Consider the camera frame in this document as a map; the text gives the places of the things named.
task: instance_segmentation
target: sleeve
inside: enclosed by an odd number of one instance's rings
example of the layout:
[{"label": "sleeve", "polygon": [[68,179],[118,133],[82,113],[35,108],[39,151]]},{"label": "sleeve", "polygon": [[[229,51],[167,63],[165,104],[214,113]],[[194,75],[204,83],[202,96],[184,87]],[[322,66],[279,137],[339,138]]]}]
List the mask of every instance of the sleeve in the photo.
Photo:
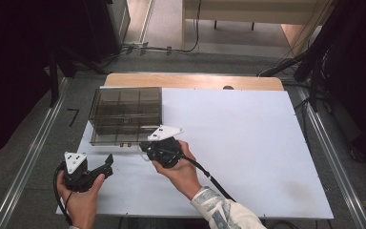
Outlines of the sleeve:
[{"label": "sleeve", "polygon": [[243,205],[226,199],[204,186],[191,202],[213,229],[220,228],[265,228],[259,218]]}]

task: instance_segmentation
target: table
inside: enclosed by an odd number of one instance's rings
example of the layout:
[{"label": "table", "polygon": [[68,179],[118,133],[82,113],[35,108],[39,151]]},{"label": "table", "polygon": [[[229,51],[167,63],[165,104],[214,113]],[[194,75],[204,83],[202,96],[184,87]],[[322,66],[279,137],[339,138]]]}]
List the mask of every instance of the table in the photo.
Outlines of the table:
[{"label": "table", "polygon": [[[246,84],[254,90],[239,90]],[[293,106],[278,79],[113,73],[105,83],[155,85],[180,87],[162,89],[164,124],[184,129],[177,138],[189,142],[197,161],[237,201],[263,219],[333,218]],[[237,89],[220,90],[225,85]],[[78,149],[88,154],[90,168],[103,164],[109,153],[114,156],[114,175],[100,190],[98,214],[201,217],[138,147],[93,147],[91,134],[88,123]],[[200,182],[213,188],[200,173]]]},{"label": "table", "polygon": [[[183,0],[183,34],[185,20],[197,16],[198,1]],[[202,0],[200,19],[282,24],[293,53],[299,54],[316,27],[322,25],[331,13],[333,2],[335,1]]]}]

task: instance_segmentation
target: hand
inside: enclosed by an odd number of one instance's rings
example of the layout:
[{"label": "hand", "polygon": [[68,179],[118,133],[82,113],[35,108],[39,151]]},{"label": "hand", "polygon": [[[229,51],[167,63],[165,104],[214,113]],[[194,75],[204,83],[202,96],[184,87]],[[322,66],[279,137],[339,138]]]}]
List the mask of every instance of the hand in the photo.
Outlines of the hand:
[{"label": "hand", "polygon": [[[97,194],[104,179],[105,176],[101,174],[94,181],[89,191],[85,193],[72,193],[67,203],[67,209],[72,219],[72,226],[81,229],[90,229],[93,227],[97,209]],[[61,171],[57,177],[57,190],[65,203],[71,191],[65,186],[64,171]]]},{"label": "hand", "polygon": [[[189,150],[189,144],[185,141],[179,140],[183,154],[195,160],[192,152]],[[201,189],[198,182],[197,171],[195,167],[186,159],[180,159],[179,162],[171,169],[165,169],[156,160],[152,161],[153,166],[161,175],[167,177],[176,189],[182,193],[186,198],[192,200],[195,194]]]}]

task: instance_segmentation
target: clear acrylic container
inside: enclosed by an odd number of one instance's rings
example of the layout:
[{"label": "clear acrylic container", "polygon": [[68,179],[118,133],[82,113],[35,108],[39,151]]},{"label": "clear acrylic container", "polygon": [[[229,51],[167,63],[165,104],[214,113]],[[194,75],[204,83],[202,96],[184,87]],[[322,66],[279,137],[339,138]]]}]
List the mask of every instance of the clear acrylic container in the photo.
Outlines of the clear acrylic container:
[{"label": "clear acrylic container", "polygon": [[147,140],[162,123],[162,89],[98,89],[89,122],[93,126],[91,144],[94,146],[132,146]]}]

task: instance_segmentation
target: white table surface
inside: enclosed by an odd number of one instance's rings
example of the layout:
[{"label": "white table surface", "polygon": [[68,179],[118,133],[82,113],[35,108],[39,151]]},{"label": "white table surface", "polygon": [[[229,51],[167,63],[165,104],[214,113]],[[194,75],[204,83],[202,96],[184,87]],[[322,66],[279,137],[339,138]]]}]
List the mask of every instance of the white table surface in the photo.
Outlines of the white table surface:
[{"label": "white table surface", "polygon": [[[162,96],[163,124],[183,128],[176,138],[189,142],[197,161],[236,201],[265,219],[333,218],[286,92],[164,88]],[[91,170],[108,154],[114,157],[98,214],[200,218],[138,147],[91,146],[91,136],[88,122],[78,153],[88,154]]]}]

